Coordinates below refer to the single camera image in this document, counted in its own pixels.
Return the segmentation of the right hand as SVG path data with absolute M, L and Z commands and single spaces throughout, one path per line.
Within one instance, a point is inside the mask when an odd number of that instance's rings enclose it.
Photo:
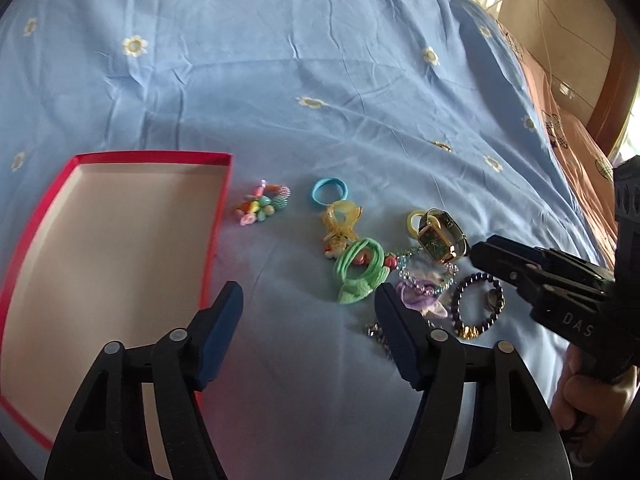
M 615 385 L 585 376 L 581 370 L 582 352 L 570 344 L 550 411 L 559 430 L 573 429 L 578 413 L 593 419 L 582 440 L 584 460 L 593 460 L 616 433 L 638 392 L 638 368 L 631 367 Z

